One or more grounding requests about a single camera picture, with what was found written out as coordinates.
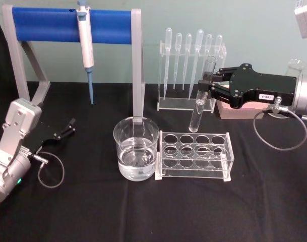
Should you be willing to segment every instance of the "pink foam block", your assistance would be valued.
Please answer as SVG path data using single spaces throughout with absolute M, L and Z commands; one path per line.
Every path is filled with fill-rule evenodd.
M 227 103 L 218 100 L 216 102 L 222 119 L 254 118 L 259 111 L 267 109 L 269 105 L 267 103 L 248 102 L 240 109 L 233 109 Z

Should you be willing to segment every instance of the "black table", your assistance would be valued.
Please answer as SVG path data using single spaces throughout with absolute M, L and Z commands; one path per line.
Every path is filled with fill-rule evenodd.
M 251 120 L 221 120 L 204 113 L 201 133 L 229 132 L 235 161 L 232 181 L 154 177 L 124 179 L 112 131 L 130 115 L 132 87 L 52 83 L 41 120 L 62 127 L 76 118 L 76 134 L 49 147 L 64 162 L 57 189 L 37 180 L 39 162 L 0 204 L 0 241 L 307 241 L 307 141 L 290 152 L 264 145 Z M 156 110 L 157 85 L 147 85 L 144 116 L 166 132 L 187 132 L 191 113 Z M 13 87 L 0 87 L 0 137 Z M 281 147 L 296 144 L 302 127 L 264 117 L 261 135 Z

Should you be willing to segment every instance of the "metal connector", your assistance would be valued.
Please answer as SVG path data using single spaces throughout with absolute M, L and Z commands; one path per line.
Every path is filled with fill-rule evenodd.
M 272 109 L 273 113 L 279 113 L 280 112 L 280 105 L 282 102 L 282 98 L 281 97 L 277 97 L 274 100 L 274 107 Z
M 35 158 L 36 160 L 42 162 L 43 164 L 47 165 L 48 164 L 48 160 L 45 159 L 45 158 L 42 158 L 41 156 L 39 155 L 33 155 L 33 158 Z

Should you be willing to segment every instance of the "test tube rack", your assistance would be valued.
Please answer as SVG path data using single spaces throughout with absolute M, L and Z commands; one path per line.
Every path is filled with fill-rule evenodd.
M 201 50 L 199 52 L 199 58 L 198 58 L 198 66 L 196 70 L 196 77 L 195 77 L 195 83 L 198 83 L 198 80 L 202 76 L 202 69 L 204 65 L 204 61 L 208 55 L 214 54 L 215 45 L 212 45 L 209 52 L 205 52 L 205 45 L 203 44 L 201 46 Z M 169 61 L 169 72 L 168 72 L 168 86 L 167 86 L 167 92 L 165 98 L 163 97 L 163 83 L 164 83 L 164 69 L 165 69 L 165 57 L 166 57 L 166 48 L 165 43 L 160 42 L 160 48 L 159 48 L 159 74 L 158 74 L 158 103 L 157 103 L 157 110 L 160 109 L 172 109 L 172 110 L 193 110 L 195 106 L 196 101 L 196 94 L 197 90 L 194 89 L 194 91 L 191 94 L 190 99 L 188 99 L 189 94 L 189 83 L 191 79 L 192 74 L 192 65 L 194 61 L 195 51 L 194 51 L 194 44 L 190 46 L 190 54 L 189 54 L 189 63 L 188 63 L 188 69 L 187 74 L 185 77 L 185 88 L 182 89 L 182 79 L 183 79 L 183 63 L 185 60 L 185 44 L 183 43 L 181 45 L 180 54 L 179 54 L 179 64 L 178 64 L 178 70 L 177 70 L 177 76 L 176 76 L 176 88 L 173 88 L 173 68 L 174 68 L 174 58 L 176 58 L 176 50 L 174 45 L 171 46 L 170 49 L 170 61 Z M 218 56 L 216 68 L 215 71 L 223 68 L 225 65 L 226 60 L 226 46 L 225 43 L 222 42 Z M 204 107 L 204 111 L 209 111 L 211 113 L 214 112 L 214 107 L 216 104 L 216 100 L 214 98 L 207 98 L 207 102 Z
M 229 133 L 192 134 L 160 131 L 155 178 L 203 177 L 230 181 L 234 162 Z

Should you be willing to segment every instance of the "plastic pipette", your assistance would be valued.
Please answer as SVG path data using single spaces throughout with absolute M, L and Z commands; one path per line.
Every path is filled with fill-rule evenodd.
M 196 35 L 195 58 L 194 58 L 194 66 L 193 66 L 193 72 L 192 72 L 192 79 L 190 81 L 188 100 L 190 99 L 190 96 L 191 96 L 192 91 L 193 91 L 193 86 L 194 86 L 195 76 L 196 76 L 196 70 L 197 70 L 197 62 L 198 62 L 198 57 L 199 57 L 199 51 L 200 51 L 200 49 L 202 47 L 203 36 L 204 36 L 204 31 L 202 29 L 198 30 L 197 31 L 197 35 Z
M 220 47 L 222 46 L 223 36 L 221 34 L 217 35 L 214 49 L 214 57 L 217 59 L 220 51 Z
M 209 52 L 210 52 L 210 48 L 212 46 L 212 42 L 213 42 L 213 35 L 208 34 L 206 36 L 206 41 L 205 41 L 205 57 L 203 59 L 202 76 L 204 74 L 204 65 L 205 65 L 207 56 L 209 56 Z
M 89 96 L 91 99 L 91 104 L 94 104 L 93 98 L 93 81 L 92 73 L 94 66 L 94 57 L 93 57 L 93 42 L 92 42 L 92 31 L 91 31 L 91 22 L 90 22 L 90 7 L 86 7 L 86 0 L 78 1 L 79 9 L 77 9 L 77 20 L 78 20 L 78 30 L 79 38 L 82 47 L 82 56 L 83 56 L 83 65 L 87 72 L 88 76 L 88 88 Z
M 185 79 L 187 74 L 187 66 L 188 66 L 188 59 L 189 59 L 189 53 L 190 53 L 190 46 L 192 44 L 192 35 L 187 34 L 186 35 L 186 43 L 185 43 L 185 63 L 183 64 L 183 73 L 182 73 L 182 89 L 185 88 Z
M 182 34 L 177 33 L 177 36 L 175 38 L 175 46 L 174 46 L 175 47 L 175 57 L 174 57 L 174 70 L 173 70 L 173 88 L 175 88 L 175 82 L 177 79 L 181 41 L 182 41 Z
M 165 45 L 165 68 L 164 68 L 164 82 L 163 82 L 163 100 L 165 99 L 165 94 L 167 92 L 167 85 L 168 85 L 171 39 L 172 39 L 172 29 L 167 28 L 165 30 L 165 44 L 164 44 Z

